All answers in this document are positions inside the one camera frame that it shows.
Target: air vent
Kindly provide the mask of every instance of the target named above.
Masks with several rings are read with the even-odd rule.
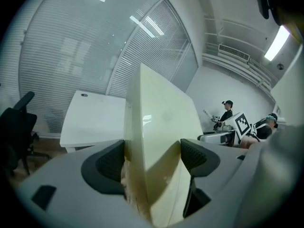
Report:
[[[250,59],[250,56],[244,52],[241,52],[239,50],[236,50],[234,48],[231,47],[227,47],[224,45],[219,45],[218,46],[218,52],[222,53],[222,54],[226,54],[228,56],[234,57],[242,62],[247,63]]]

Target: black chair armrest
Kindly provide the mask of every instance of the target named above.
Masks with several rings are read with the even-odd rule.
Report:
[[[32,91],[28,91],[26,95],[24,95],[18,102],[15,104],[14,109],[23,111],[26,107],[27,104],[33,99],[35,93]]]

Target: wooden floor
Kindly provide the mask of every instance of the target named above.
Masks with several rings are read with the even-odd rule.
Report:
[[[34,151],[46,153],[51,158],[65,154],[67,151],[65,148],[60,147],[59,141],[60,139],[39,139],[38,141],[34,141]],[[28,156],[27,161],[29,172],[32,174],[43,166],[48,159],[43,157]],[[15,176],[9,177],[9,181],[11,185],[16,188],[28,176],[23,168],[21,160],[19,160],[18,167],[14,170],[14,173]]]

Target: black cap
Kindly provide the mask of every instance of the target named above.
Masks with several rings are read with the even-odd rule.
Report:
[[[277,121],[277,115],[275,113],[271,113],[268,116],[273,116],[275,118],[275,120]]]
[[[223,102],[222,102],[223,105],[226,104],[226,103],[230,104],[231,107],[232,107],[232,105],[233,105],[233,102],[232,102],[232,101],[226,101],[226,102],[223,101]]]

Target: ceiling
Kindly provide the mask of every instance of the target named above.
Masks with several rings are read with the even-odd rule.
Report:
[[[278,55],[264,58],[279,29],[271,13],[264,19],[257,0],[199,0],[207,27],[207,53],[217,53],[218,44],[243,51],[280,79],[296,55],[299,44],[290,35]],[[279,70],[277,64],[285,68]]]

